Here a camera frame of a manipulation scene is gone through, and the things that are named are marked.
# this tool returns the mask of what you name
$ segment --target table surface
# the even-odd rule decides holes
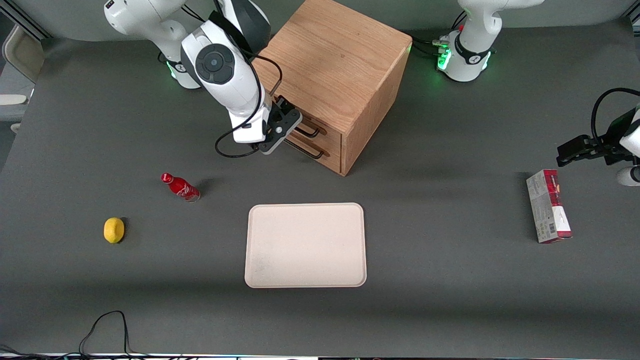
[[[556,167],[559,144],[589,132],[602,92],[640,83],[628,22],[505,29],[469,84],[411,55],[345,178],[287,146],[219,157],[225,109],[179,88],[149,42],[46,45],[0,178],[1,343],[72,351],[96,317],[121,309],[141,352],[640,357],[638,189],[616,183],[621,165],[562,168],[575,237],[553,245],[536,242],[525,189]],[[601,129],[636,102],[606,100]],[[176,198],[165,171],[202,199]],[[362,205],[367,282],[247,287],[249,210],[308,202]],[[119,245],[102,238],[109,217],[128,223]],[[107,318],[87,349],[121,341]]]

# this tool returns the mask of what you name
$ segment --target black wire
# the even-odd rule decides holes
[[[273,96],[273,94],[275,94],[276,89],[280,86],[280,84],[282,83],[282,68],[278,65],[277,62],[269,59],[269,58],[265,58],[264,56],[258,55],[258,54],[253,54],[247,50],[242,50],[242,52],[248,56],[253,56],[254,58],[258,58],[264,61],[268,61],[270,63],[273,64],[273,66],[276,67],[276,69],[278,69],[278,81],[276,82],[275,85],[273,85],[273,88],[271,89],[271,91],[269,92],[269,95]]]
[[[204,19],[203,19],[203,18],[201,18],[201,16],[200,16],[200,15],[198,15],[198,13],[196,13],[195,11],[193,11],[193,10],[189,7],[189,5],[184,4],[184,5],[182,5],[182,7],[181,7],[180,9],[181,9],[183,12],[186,12],[186,13],[187,13],[187,15],[189,15],[190,17],[192,17],[192,18],[194,18],[194,19],[196,19],[196,20],[199,20],[199,21],[204,22]]]
[[[258,147],[254,146],[253,150],[251,150],[250,152],[246,152],[244,154],[240,154],[240,155],[229,155],[229,154],[225,154],[224,152],[222,152],[220,150],[220,148],[218,147],[218,144],[220,143],[220,141],[222,141],[222,139],[226,138],[227,136],[229,136],[230,134],[232,134],[234,131],[238,130],[239,128],[247,125],[249,123],[249,120],[251,120],[251,118],[253,116],[255,116],[255,114],[258,112],[258,110],[260,110],[260,106],[262,104],[262,84],[260,83],[260,80],[258,79],[258,74],[255,71],[255,68],[253,67],[253,64],[249,61],[249,59],[247,58],[247,56],[253,56],[254,58],[258,58],[261,60],[265,60],[268,61],[270,63],[272,63],[277,69],[278,69],[278,82],[276,83],[276,85],[273,87],[272,91],[269,93],[270,95],[273,95],[273,92],[275,92],[275,90],[278,88],[278,86],[280,86],[280,83],[282,82],[282,68],[273,60],[266,58],[264,56],[258,55],[258,54],[254,54],[251,53],[247,50],[241,49],[243,56],[246,60],[246,62],[249,64],[249,67],[251,67],[251,71],[253,72],[253,76],[255,77],[255,82],[258,86],[258,103],[256,104],[255,110],[253,111],[253,113],[240,125],[232,128],[231,130],[225,132],[224,134],[222,134],[217,140],[216,143],[214,144],[214,147],[216,149],[216,152],[221,155],[224,156],[225,158],[230,158],[230,159],[238,159],[238,158],[244,158],[247,157],[249,155],[253,155],[256,152],[258,152]]]
[[[78,344],[78,352],[82,356],[88,356],[88,354],[86,352],[84,352],[84,345],[86,344],[86,341],[89,340],[89,338],[93,334],[96,325],[98,325],[100,320],[102,318],[104,318],[105,316],[110,315],[110,314],[115,314],[115,313],[120,314],[120,316],[122,317],[122,325],[124,326],[124,345],[123,345],[124,353],[127,354],[130,357],[136,357],[136,356],[133,356],[133,355],[130,354],[130,352],[135,352],[135,351],[131,348],[131,345],[129,344],[129,328],[127,326],[127,319],[124,316],[124,313],[122,311],[120,311],[120,310],[109,311],[108,313],[104,313],[104,314],[100,315],[98,317],[98,319],[96,319],[96,321],[91,326],[91,330],[89,330],[89,333],[87,333],[87,335],[80,341],[80,344]]]
[[[627,94],[640,96],[640,91],[638,90],[629,88],[613,88],[605,91],[604,94],[602,94],[598,98],[598,100],[596,100],[596,103],[593,105],[593,111],[591,112],[591,135],[595,139],[600,150],[605,154],[609,154],[609,150],[605,149],[604,145],[602,144],[602,140],[598,137],[598,131],[596,130],[596,116],[598,115],[598,107],[600,107],[600,103],[604,100],[605,97],[607,97],[609,94],[613,94],[614,92],[626,92]]]
[[[421,47],[417,46],[416,44],[414,44],[412,48],[413,48],[413,49],[416,49],[416,50],[418,50],[418,51],[420,51],[420,52],[421,52],[421,53],[423,53],[423,54],[429,55],[429,56],[438,56],[438,55],[437,55],[437,54],[435,54],[435,53],[430,53],[429,51],[426,51],[425,49],[423,49],[423,48],[421,48]]]
[[[222,14],[222,7],[220,6],[220,2],[218,0],[213,0],[214,4],[216,4],[216,10]]]
[[[462,10],[460,15],[458,15],[456,20],[453,22],[453,25],[451,26],[451,29],[455,29],[458,26],[458,24],[460,24],[461,22],[463,22],[465,20],[466,17],[467,17],[467,12],[465,10]]]
[[[413,40],[413,42],[419,42],[420,44],[424,44],[424,45],[432,45],[430,41],[427,40],[423,40],[419,37],[416,37],[414,35],[411,35],[409,33],[404,32],[405,34],[409,35],[411,37],[411,40]]]
[[[633,9],[631,9],[631,10],[629,10],[629,11],[627,12],[627,14],[626,14],[625,16],[631,16],[631,14],[632,14],[634,11],[636,11],[636,10],[638,9],[638,7],[639,7],[639,6],[640,6],[640,3],[637,3],[637,4],[633,7]]]

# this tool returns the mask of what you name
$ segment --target wooden cabinet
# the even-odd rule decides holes
[[[287,139],[345,176],[396,99],[411,42],[332,0],[306,0],[260,53],[284,73],[275,95],[304,116],[306,135]],[[278,71],[260,59],[253,64],[270,89]]]

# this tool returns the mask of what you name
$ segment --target yellow lemon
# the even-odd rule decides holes
[[[104,238],[115,244],[124,236],[124,223],[120,218],[110,218],[104,223]]]

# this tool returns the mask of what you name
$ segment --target red bottle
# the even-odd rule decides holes
[[[162,181],[169,185],[169,189],[173,191],[175,195],[182,197],[187,202],[196,202],[200,198],[200,192],[198,189],[191,186],[187,181],[181,177],[173,177],[168,172],[162,174]]]

